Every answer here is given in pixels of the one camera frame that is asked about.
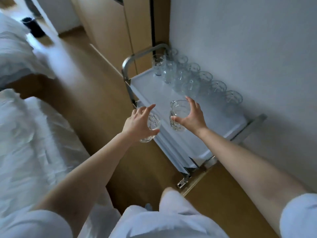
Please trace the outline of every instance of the white sleeve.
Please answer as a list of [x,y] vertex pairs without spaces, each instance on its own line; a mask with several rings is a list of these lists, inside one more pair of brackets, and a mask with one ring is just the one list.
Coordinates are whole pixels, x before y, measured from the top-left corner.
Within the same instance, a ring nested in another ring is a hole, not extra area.
[[280,220],[282,238],[317,236],[317,194],[292,199],[283,209]]
[[1,237],[72,238],[69,224],[60,215],[48,210],[35,210],[18,217],[6,227]]

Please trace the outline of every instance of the metal cart frame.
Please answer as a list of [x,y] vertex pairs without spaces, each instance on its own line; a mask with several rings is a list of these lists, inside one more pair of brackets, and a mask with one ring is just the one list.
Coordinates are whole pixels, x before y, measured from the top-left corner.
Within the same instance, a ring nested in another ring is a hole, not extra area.
[[[125,61],[123,62],[122,64],[122,75],[123,75],[123,79],[124,79],[124,82],[125,82],[125,86],[127,88],[127,91],[129,93],[129,97],[130,97],[130,101],[132,103],[132,105],[136,108],[137,107],[137,101],[135,101],[134,99],[134,94],[133,94],[133,91],[130,87],[130,84],[131,84],[131,80],[128,76],[128,68],[130,66],[130,64],[132,62],[134,62],[136,59],[138,58],[141,58],[145,55],[147,55],[148,53],[151,53],[151,52],[154,52],[158,49],[161,49],[161,48],[164,48],[166,50],[166,52],[168,52],[170,50],[170,47],[165,44],[165,43],[162,43],[162,44],[159,44],[159,45],[156,45],[155,47],[151,47],[151,48],[148,48],[146,50],[143,50],[143,51],[140,51],[140,52],[137,52],[135,54],[132,54],[131,56],[127,57],[125,59]],[[267,119],[267,115],[265,114],[260,114],[259,116],[257,116],[255,119],[253,120],[250,120],[248,122],[248,124],[243,128],[243,130],[241,130],[236,136],[234,136],[231,141],[234,142],[235,144],[240,144],[242,143],[252,132],[254,132],[258,127],[261,126],[261,124]],[[188,174],[184,174],[184,173],[181,173],[184,178],[177,184],[177,186],[179,188],[182,188],[184,187],[184,185],[186,183],[188,183],[188,180],[189,178],[192,176],[192,174],[197,171],[198,169],[205,169],[205,165],[210,162],[210,161],[214,161],[216,162],[216,157],[215,156],[212,156],[210,157],[208,160],[206,160],[201,166],[198,166],[193,160],[194,164],[197,166],[197,168],[195,169],[191,169],[191,170],[188,170]]]

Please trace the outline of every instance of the metal cart handle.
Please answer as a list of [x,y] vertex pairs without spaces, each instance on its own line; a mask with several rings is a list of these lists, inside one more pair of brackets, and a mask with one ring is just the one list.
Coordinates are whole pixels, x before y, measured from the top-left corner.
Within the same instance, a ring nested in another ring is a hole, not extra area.
[[148,53],[150,53],[150,52],[153,52],[153,51],[155,51],[155,50],[158,50],[158,49],[160,49],[160,48],[165,48],[166,51],[169,51],[169,50],[170,50],[170,47],[169,47],[167,44],[161,43],[161,44],[158,44],[158,45],[156,45],[156,46],[154,46],[154,47],[151,47],[151,48],[148,48],[148,49],[139,51],[139,52],[137,52],[137,53],[133,53],[130,57],[127,57],[127,58],[125,59],[125,61],[123,62],[123,64],[122,64],[122,70],[121,70],[124,80],[125,80],[125,81],[128,81],[128,80],[129,80],[129,77],[128,77],[128,68],[129,68],[130,64],[131,64],[134,60],[136,60],[136,59],[138,59],[138,58],[140,58],[140,57],[143,57],[144,55],[146,55],[146,54],[148,54]]

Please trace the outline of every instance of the white bed sheet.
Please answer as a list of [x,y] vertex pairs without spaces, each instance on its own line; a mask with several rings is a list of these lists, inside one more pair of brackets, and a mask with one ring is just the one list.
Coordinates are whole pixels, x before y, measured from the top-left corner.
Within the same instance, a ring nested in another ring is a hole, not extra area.
[[0,13],[0,88],[21,78],[21,70],[27,74],[43,74],[55,78],[43,65],[26,40],[29,29],[22,23]]
[[[89,157],[69,123],[45,102],[0,92],[0,229],[27,212]],[[108,237],[120,218],[106,189],[80,237]]]

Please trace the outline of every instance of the forearm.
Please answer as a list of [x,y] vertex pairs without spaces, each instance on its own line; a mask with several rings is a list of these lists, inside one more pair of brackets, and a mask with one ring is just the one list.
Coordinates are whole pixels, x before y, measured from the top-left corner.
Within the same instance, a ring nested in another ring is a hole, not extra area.
[[79,234],[91,208],[111,178],[132,142],[120,133],[101,150],[70,172],[35,209],[53,211],[69,223],[74,237]]
[[275,231],[279,232],[283,208],[291,199],[307,192],[302,184],[209,129],[197,135],[240,184]]

